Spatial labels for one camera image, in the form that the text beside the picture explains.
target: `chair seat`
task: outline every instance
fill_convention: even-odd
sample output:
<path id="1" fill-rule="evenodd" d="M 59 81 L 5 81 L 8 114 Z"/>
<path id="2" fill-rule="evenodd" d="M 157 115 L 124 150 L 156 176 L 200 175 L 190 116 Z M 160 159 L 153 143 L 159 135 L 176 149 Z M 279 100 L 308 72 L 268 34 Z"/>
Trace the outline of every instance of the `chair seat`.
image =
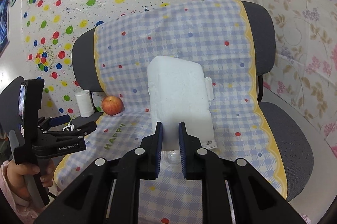
<path id="1" fill-rule="evenodd" d="M 307 184 L 314 166 L 311 147 L 296 122 L 280 107 L 259 102 L 281 154 L 288 183 L 287 201 Z"/>

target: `checkered cloth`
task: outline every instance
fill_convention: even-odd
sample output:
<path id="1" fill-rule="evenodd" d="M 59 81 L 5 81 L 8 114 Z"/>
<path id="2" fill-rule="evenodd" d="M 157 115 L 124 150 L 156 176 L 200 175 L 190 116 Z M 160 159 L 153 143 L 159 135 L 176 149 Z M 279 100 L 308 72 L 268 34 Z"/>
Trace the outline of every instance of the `checkered cloth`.
<path id="1" fill-rule="evenodd" d="M 86 137 L 87 149 L 67 158 L 56 175 L 60 188 L 79 174 L 78 166 L 81 171 L 98 157 L 122 157 L 152 134 L 147 66 L 155 56 L 164 55 L 197 62 L 205 77 L 212 78 L 210 111 L 220 157 L 245 158 L 281 192 L 273 176 L 276 158 L 266 149 L 274 140 L 260 129 L 262 119 L 253 111 L 256 95 L 249 95 L 255 77 L 248 71 L 255 63 L 241 7 L 230 0 L 189 1 L 98 26 L 99 79 L 107 94 L 122 97 L 126 110 L 103 116 L 97 130 Z M 201 182 L 184 180 L 180 163 L 170 164 L 164 155 L 159 178 L 141 181 L 139 223 L 160 223 L 162 218 L 202 223 Z"/>

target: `pink sleeve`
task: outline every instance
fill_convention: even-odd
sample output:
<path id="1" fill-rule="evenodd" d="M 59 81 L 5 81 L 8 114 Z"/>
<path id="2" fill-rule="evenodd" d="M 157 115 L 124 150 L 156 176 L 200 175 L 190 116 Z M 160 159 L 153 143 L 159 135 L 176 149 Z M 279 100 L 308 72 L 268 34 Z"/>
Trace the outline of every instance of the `pink sleeve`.
<path id="1" fill-rule="evenodd" d="M 24 224 L 32 224 L 33 221 L 38 217 L 39 210 L 33 208 L 31 204 L 28 207 L 24 207 L 15 203 L 11 190 L 9 189 L 8 183 L 5 179 L 5 173 L 7 171 L 8 161 L 5 161 L 0 168 L 0 188 L 6 197 L 8 203 L 11 205 L 12 209 L 16 215 L 21 219 Z"/>

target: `human hand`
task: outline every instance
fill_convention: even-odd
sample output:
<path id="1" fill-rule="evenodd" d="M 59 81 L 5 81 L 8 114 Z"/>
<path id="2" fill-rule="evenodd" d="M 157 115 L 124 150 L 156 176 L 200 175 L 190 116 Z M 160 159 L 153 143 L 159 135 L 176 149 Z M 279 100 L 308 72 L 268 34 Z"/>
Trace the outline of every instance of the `human hand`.
<path id="1" fill-rule="evenodd" d="M 49 161 L 46 168 L 46 175 L 41 176 L 43 187 L 51 187 L 53 185 L 52 178 L 54 176 L 55 165 L 52 160 Z M 24 175 L 36 175 L 40 173 L 40 168 L 31 163 L 22 163 L 16 165 L 14 160 L 11 160 L 7 166 L 6 181 L 10 190 L 18 197 L 28 200 L 30 194 L 24 180 Z"/>

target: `white foam piece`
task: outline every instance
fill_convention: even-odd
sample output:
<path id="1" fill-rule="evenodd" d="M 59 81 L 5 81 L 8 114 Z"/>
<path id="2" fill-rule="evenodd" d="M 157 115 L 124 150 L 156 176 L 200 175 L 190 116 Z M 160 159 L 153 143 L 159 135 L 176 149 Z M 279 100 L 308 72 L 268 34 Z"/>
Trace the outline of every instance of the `white foam piece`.
<path id="1" fill-rule="evenodd" d="M 157 56 L 148 66 L 152 131 L 163 123 L 163 151 L 179 149 L 178 125 L 201 143 L 214 138 L 208 95 L 200 64 Z"/>

